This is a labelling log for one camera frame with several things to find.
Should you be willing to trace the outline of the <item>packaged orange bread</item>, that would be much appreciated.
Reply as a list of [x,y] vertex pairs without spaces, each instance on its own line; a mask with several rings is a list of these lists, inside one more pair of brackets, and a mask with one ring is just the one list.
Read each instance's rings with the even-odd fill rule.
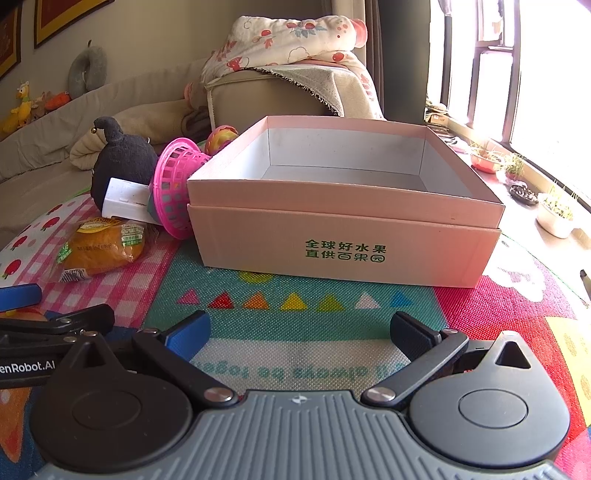
[[95,217],[79,224],[56,257],[55,278],[87,280],[135,262],[146,244],[146,226],[132,220]]

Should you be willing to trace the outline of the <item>white small box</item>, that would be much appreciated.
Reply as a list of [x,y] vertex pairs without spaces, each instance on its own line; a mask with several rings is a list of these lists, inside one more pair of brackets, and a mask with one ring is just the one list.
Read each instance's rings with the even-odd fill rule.
[[148,185],[111,178],[103,201],[104,218],[120,218],[160,225],[155,210],[150,207],[151,190]]

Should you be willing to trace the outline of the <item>black plush toy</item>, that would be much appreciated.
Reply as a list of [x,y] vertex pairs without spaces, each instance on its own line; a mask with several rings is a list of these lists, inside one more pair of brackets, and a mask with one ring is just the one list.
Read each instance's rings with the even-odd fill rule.
[[148,185],[158,155],[145,138],[124,134],[113,117],[98,117],[94,120],[94,129],[101,130],[106,140],[92,169],[90,188],[90,196],[96,207],[102,210],[112,178]]

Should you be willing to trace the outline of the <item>pink plastic basket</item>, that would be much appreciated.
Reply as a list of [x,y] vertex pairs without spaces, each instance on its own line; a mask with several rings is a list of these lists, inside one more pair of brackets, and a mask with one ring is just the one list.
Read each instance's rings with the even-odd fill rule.
[[197,144],[184,137],[171,141],[158,158],[149,185],[147,212],[175,239],[192,235],[187,180],[209,159]]

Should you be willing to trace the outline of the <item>striped pink yellow ball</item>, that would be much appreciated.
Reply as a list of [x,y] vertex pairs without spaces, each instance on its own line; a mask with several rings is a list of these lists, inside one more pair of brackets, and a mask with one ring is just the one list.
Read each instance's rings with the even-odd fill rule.
[[238,138],[238,130],[235,127],[229,125],[218,126],[207,137],[204,145],[204,153],[213,156],[236,138]]

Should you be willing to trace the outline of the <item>colourful play mat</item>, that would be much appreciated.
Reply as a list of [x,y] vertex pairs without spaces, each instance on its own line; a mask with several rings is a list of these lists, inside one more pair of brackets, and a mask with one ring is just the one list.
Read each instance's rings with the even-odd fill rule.
[[115,314],[115,334],[166,329],[195,310],[211,316],[198,368],[232,389],[363,391],[405,365],[390,341],[394,312],[474,339],[514,330],[560,391],[571,430],[558,456],[574,479],[590,475],[590,312],[528,251],[502,237],[472,289],[344,282],[204,267],[193,241],[152,233],[128,266],[89,280],[52,280],[58,252],[96,209],[80,196],[2,241],[1,282],[35,283],[43,320],[95,304]]

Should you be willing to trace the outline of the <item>pink cardboard box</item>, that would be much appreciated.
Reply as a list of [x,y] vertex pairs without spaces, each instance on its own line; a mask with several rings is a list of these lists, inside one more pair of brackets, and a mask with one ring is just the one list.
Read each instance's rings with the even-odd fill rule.
[[202,262],[259,273],[475,286],[504,204],[425,126],[273,116],[187,181]]

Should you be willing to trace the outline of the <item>yellow plush toy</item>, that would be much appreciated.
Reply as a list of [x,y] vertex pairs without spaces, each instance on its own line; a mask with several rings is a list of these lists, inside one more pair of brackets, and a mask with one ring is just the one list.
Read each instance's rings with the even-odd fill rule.
[[16,93],[16,98],[21,103],[10,111],[9,116],[1,123],[1,131],[10,135],[19,128],[27,125],[31,118],[32,101],[30,98],[30,85],[28,81],[22,83]]

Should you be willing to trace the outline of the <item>dark small dish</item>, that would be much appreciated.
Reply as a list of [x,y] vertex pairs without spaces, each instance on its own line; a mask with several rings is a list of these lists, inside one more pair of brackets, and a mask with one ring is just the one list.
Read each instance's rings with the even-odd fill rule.
[[514,183],[509,189],[510,196],[519,203],[528,207],[534,207],[539,204],[537,194],[532,191],[524,182]]

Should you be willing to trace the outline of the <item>white plant pot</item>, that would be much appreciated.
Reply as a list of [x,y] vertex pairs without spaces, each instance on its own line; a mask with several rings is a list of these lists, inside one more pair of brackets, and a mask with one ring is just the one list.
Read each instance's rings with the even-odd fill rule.
[[538,200],[537,223],[556,238],[568,238],[574,229],[574,214],[570,203],[554,193],[540,193]]

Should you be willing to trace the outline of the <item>orange plush toy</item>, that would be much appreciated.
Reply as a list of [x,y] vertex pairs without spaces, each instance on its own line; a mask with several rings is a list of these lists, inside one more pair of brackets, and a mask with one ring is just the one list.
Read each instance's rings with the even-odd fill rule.
[[44,108],[47,111],[54,111],[71,101],[71,97],[68,92],[63,91],[56,95],[47,95],[45,98]]

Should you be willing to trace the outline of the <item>grey neck pillow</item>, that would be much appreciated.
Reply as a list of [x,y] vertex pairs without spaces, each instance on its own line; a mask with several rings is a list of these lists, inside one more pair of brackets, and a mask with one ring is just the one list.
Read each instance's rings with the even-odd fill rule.
[[87,47],[73,60],[67,77],[67,91],[72,99],[102,87],[107,77],[107,56],[102,47]]

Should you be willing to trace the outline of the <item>red framed picture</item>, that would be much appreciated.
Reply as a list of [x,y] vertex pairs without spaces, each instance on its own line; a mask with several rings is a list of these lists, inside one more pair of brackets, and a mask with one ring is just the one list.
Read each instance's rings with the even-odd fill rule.
[[113,0],[36,0],[34,11],[34,48],[85,16],[113,3]]

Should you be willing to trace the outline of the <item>dark framed picture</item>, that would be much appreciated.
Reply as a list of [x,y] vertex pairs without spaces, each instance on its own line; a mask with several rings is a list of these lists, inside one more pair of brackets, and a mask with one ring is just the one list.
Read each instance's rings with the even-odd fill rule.
[[22,4],[15,6],[0,25],[0,79],[8,75],[21,61]]

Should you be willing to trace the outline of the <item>grey towel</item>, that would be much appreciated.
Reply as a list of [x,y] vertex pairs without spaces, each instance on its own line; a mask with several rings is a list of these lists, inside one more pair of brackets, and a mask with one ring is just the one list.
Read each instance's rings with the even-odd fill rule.
[[286,80],[315,97],[332,115],[345,116],[341,83],[348,80],[349,75],[342,69],[304,63],[250,67],[250,70]]

